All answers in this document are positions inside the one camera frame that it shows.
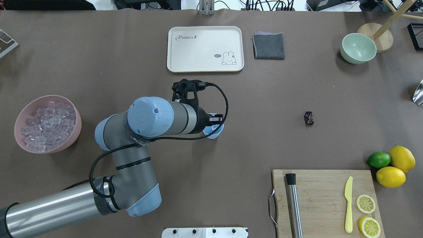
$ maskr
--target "pink bowl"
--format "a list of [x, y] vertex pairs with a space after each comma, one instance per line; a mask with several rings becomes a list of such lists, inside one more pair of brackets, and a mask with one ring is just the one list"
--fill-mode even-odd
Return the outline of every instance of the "pink bowl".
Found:
[[[73, 131], [71, 132], [71, 134], [69, 135], [69, 137], [61, 144], [59, 145], [57, 148], [50, 150], [50, 151], [46, 151], [46, 152], [34, 152], [32, 150], [29, 150], [26, 147], [26, 143], [25, 143], [25, 138], [27, 137], [26, 135], [22, 134], [22, 128], [25, 127], [28, 122], [27, 119], [30, 116], [33, 116], [38, 108], [47, 108], [49, 101], [51, 102], [62, 102], [68, 105], [71, 105], [76, 113], [76, 120], [75, 120], [75, 127], [73, 129]], [[44, 97], [40, 97], [35, 99], [34, 101], [32, 101], [30, 104], [28, 104], [19, 114], [18, 118], [16, 119], [15, 122], [15, 139], [16, 142], [18, 143], [18, 145], [31, 153], [34, 154], [51, 154], [51, 153], [56, 153], [59, 151], [62, 151], [66, 148], [68, 148], [71, 144], [73, 144], [75, 142], [75, 140], [78, 138], [80, 132], [81, 132], [81, 116], [77, 110], [77, 108], [75, 107], [75, 105], [67, 98], [62, 97], [62, 96], [58, 96], [58, 95], [47, 95]]]

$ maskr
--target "bowl of ice cubes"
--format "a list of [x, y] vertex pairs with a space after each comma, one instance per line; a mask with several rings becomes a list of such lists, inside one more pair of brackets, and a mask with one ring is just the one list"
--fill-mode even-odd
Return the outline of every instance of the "bowl of ice cubes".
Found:
[[66, 149], [81, 132], [81, 116], [74, 104], [58, 95], [28, 104], [15, 123], [18, 145], [31, 153], [50, 154]]

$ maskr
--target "gray cloth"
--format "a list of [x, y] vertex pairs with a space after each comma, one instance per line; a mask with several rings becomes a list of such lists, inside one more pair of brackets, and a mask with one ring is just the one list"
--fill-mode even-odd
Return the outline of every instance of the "gray cloth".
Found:
[[257, 33], [253, 34], [254, 58], [285, 59], [282, 33]]

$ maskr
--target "mint green bowl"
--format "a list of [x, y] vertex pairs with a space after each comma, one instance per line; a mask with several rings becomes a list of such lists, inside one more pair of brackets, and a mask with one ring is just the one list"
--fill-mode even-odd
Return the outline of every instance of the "mint green bowl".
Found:
[[341, 55], [352, 64], [362, 64], [376, 56], [376, 45], [363, 34], [351, 33], [342, 40]]

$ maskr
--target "brown table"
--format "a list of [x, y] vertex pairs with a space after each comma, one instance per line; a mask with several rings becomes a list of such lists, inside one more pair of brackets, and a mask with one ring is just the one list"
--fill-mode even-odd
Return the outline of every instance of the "brown table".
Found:
[[[406, 183], [390, 189], [375, 181], [387, 237], [421, 237], [423, 134], [421, 106], [410, 93], [422, 79], [416, 52], [400, 19], [394, 45], [372, 61], [352, 65], [339, 53], [342, 38], [390, 14], [245, 12], [212, 17], [185, 11], [0, 11], [0, 28], [19, 46], [0, 59], [0, 207], [26, 202], [88, 177], [103, 153], [96, 125], [141, 96], [171, 99], [182, 78], [218, 84], [229, 114], [217, 140], [151, 144], [163, 202], [145, 216], [125, 211], [41, 237], [160, 237], [166, 227], [249, 228], [250, 237], [275, 237], [268, 213], [272, 169], [369, 169], [367, 157], [395, 144], [409, 148], [417, 165]], [[167, 35], [174, 26], [236, 25], [245, 66], [234, 73], [176, 74], [166, 68]], [[251, 34], [283, 32], [286, 59], [255, 60]], [[19, 112], [48, 94], [69, 98], [82, 131], [52, 155], [22, 150], [13, 135]], [[207, 112], [224, 112], [216, 89], [199, 94]], [[305, 111], [315, 113], [306, 127]], [[114, 174], [111, 158], [96, 176]]]

